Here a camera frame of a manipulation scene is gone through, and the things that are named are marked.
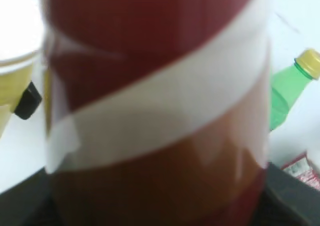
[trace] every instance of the packaging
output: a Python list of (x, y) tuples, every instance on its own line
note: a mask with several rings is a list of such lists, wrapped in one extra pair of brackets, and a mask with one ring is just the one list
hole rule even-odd
[(282, 170), (306, 185), (320, 191), (320, 177), (312, 165), (312, 162), (309, 161), (307, 153), (305, 152), (292, 162), (283, 166)]

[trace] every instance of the brown liquid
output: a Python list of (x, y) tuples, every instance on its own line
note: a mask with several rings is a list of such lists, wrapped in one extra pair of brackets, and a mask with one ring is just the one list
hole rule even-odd
[[(243, 204), (247, 199), (237, 198), (249, 187), (254, 189), (249, 195), (257, 197), (262, 169), (245, 148), (260, 148), (267, 139), (268, 76), (265, 70), (221, 118), (165, 149), (115, 165), (54, 174), (55, 199), (67, 225), (188, 225), (229, 204)], [(216, 155), (205, 165), (200, 155), (212, 151)], [(70, 163), (68, 157), (64, 163)], [(233, 205), (232, 215), (248, 218), (248, 210)], [(216, 225), (214, 218), (209, 225)]]

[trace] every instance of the yellow cup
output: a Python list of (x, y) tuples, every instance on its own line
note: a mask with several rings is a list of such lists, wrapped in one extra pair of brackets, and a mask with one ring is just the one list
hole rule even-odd
[(37, 53), (12, 61), (0, 61), (0, 137), (12, 114), (28, 119), (41, 102), (31, 82)]

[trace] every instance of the cylindrical container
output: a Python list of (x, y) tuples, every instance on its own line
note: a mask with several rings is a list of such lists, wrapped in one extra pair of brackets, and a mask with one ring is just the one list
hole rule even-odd
[(42, 0), (66, 226), (245, 226), (264, 185), (268, 0)]
[(31, 83), (43, 36), (36, 0), (0, 0), (0, 137), (15, 113), (26, 120), (41, 96)]

